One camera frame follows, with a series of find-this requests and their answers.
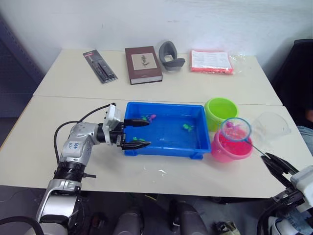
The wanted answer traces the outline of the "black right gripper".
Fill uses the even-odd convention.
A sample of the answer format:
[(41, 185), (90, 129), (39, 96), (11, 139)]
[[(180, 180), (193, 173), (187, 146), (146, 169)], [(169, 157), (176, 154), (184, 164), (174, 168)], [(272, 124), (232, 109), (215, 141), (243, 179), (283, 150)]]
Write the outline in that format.
[(271, 153), (266, 153), (266, 156), (261, 156), (264, 164), (268, 168), (269, 172), (286, 187), (284, 191), (272, 197), (274, 209), (286, 207), (288, 205), (300, 206), (305, 203), (305, 196), (302, 190), (292, 188), (291, 182), (283, 176), (285, 174), (296, 174), (299, 172), (294, 166), (292, 166), (286, 160), (279, 158)]

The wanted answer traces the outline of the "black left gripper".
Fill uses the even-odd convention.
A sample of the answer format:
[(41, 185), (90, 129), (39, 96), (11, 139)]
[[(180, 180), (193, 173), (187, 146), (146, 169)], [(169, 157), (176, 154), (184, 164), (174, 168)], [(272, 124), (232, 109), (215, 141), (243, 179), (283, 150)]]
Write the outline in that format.
[(125, 142), (125, 133), (124, 127), (141, 127), (147, 126), (149, 122), (143, 119), (124, 119), (124, 122), (118, 123), (118, 125), (110, 130), (110, 141), (112, 144), (115, 144), (118, 147), (121, 147), (123, 150), (132, 150), (144, 148), (151, 144), (149, 141), (132, 141)]

